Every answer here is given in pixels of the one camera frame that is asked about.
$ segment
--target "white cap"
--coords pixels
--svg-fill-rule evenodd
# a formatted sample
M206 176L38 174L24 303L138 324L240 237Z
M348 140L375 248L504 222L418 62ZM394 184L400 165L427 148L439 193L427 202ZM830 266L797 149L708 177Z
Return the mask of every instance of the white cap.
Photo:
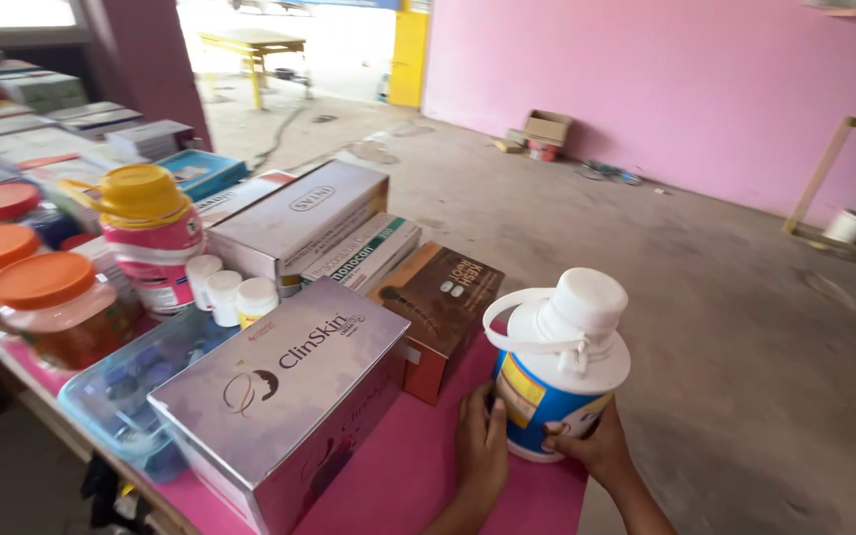
M237 315L237 286L244 278L235 271L217 271L207 278L207 295L213 304L213 321L220 326L240 324Z
M202 254L191 258L185 269L194 304L200 310L213 310L213 304L207 295L207 278L223 269L223 261L212 254Z
M574 267L560 275L550 306L544 312L559 316L587 336L604 335L616 330L628 302L623 286L610 275Z
M237 286L237 308L240 310L259 310L279 304L276 283L257 277L247 279Z

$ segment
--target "yellow pillar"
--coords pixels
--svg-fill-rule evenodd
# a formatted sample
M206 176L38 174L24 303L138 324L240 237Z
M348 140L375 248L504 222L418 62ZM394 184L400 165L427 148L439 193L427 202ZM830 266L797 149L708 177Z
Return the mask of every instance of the yellow pillar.
M388 93L391 104L422 105L429 16L426 12L411 11L411 0L401 0L401 9L395 13L395 55Z

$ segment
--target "blue label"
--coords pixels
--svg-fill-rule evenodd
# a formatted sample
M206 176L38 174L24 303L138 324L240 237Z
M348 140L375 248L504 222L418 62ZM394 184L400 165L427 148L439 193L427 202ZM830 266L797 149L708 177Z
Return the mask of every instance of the blue label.
M491 378L507 407L508 440L545 455L552 453L541 447L548 436L582 437L612 398L612 392L582 395L554 388L504 350L497 353Z

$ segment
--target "small white bottle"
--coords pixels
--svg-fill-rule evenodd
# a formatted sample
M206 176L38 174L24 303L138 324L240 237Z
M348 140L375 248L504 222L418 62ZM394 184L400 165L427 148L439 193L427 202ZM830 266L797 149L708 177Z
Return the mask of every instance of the small white bottle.
M220 326L240 324L237 314L237 286L244 278L235 271L217 271L207 278L207 296L213 305L213 321Z
M276 283L269 279L247 279L237 286L240 328L249 327L278 306L279 292L276 290Z
M187 262L187 281L193 292L194 305L200 310L213 310L213 304L207 295L207 278L223 269L223 261L212 254L195 256Z

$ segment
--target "red bucket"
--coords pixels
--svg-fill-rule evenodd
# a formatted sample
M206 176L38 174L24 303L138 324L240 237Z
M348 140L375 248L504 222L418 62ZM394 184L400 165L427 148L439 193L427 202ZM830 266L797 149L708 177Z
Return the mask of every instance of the red bucket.
M531 148L531 158L541 162L553 162L556 153L560 151L560 147L557 145L534 141L533 139L527 142L527 146Z

